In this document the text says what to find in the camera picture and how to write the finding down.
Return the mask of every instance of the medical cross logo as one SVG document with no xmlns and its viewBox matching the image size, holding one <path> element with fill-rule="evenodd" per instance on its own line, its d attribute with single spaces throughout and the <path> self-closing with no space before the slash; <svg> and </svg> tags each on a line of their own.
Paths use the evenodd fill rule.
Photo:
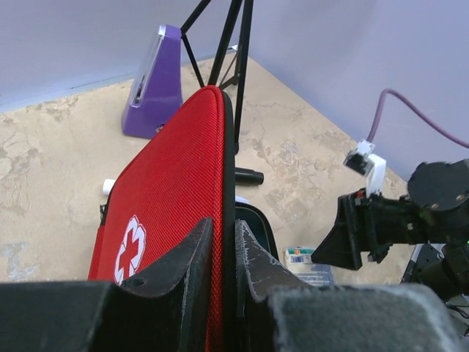
<svg viewBox="0 0 469 352">
<path fill-rule="evenodd" d="M 122 281 L 134 275 L 139 269 L 145 251 L 146 231 L 139 223 L 137 216 L 132 216 L 125 229 L 124 238 L 117 253 L 114 264 L 114 281 L 120 285 Z"/>
</svg>

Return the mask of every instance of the wall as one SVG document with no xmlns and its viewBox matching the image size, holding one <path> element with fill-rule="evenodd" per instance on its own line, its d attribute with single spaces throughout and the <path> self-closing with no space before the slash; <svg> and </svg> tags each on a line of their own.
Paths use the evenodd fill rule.
<svg viewBox="0 0 469 352">
<path fill-rule="evenodd" d="M 215 53 L 229 2 L 212 1 L 189 31 L 197 57 Z M 182 25 L 198 3 L 3 1 L 0 111 L 131 78 L 160 24 Z"/>
<path fill-rule="evenodd" d="M 392 87 L 468 140 L 468 13 L 463 0 L 257 0 L 251 56 L 354 139 Z M 374 141 L 405 179 L 421 161 L 469 157 L 392 97 Z"/>
</svg>

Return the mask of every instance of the red bag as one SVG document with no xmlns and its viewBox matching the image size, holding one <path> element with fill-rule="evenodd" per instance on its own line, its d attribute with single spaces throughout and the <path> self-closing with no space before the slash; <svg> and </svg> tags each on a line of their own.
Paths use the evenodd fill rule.
<svg viewBox="0 0 469 352">
<path fill-rule="evenodd" d="M 235 329 L 232 119 L 228 96 L 215 86 L 202 88 L 130 162 L 109 195 L 88 278 L 119 285 L 212 217 L 207 347 L 213 351 L 231 343 L 227 335 Z"/>
</svg>

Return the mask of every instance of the floor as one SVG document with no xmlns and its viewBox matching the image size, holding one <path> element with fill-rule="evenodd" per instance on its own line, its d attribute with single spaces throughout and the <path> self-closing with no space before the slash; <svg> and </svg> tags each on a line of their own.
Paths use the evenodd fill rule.
<svg viewBox="0 0 469 352">
<path fill-rule="evenodd" d="M 207 75 L 210 60 L 202 62 Z M 197 89 L 182 68 L 184 96 Z M 0 281 L 85 279 L 99 223 L 104 179 L 116 177 L 147 140 L 122 135 L 131 82 L 0 114 Z M 234 97 L 235 88 L 227 92 Z M 317 246 L 336 216 L 336 199 L 364 186 L 342 166 L 356 142 L 275 79 L 248 64 L 238 166 L 265 173 L 237 195 L 269 218 L 279 252 Z M 385 195 L 405 193 L 392 171 Z M 334 269 L 341 283 L 399 282 L 412 248 L 358 271 Z"/>
</svg>

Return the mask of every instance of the purple stand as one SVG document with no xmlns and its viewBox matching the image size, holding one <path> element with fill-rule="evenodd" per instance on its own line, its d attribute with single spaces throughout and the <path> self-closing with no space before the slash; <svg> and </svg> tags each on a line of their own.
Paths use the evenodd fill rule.
<svg viewBox="0 0 469 352">
<path fill-rule="evenodd" d="M 151 139 L 182 105 L 180 29 L 160 26 L 145 60 L 122 114 L 122 131 Z"/>
</svg>

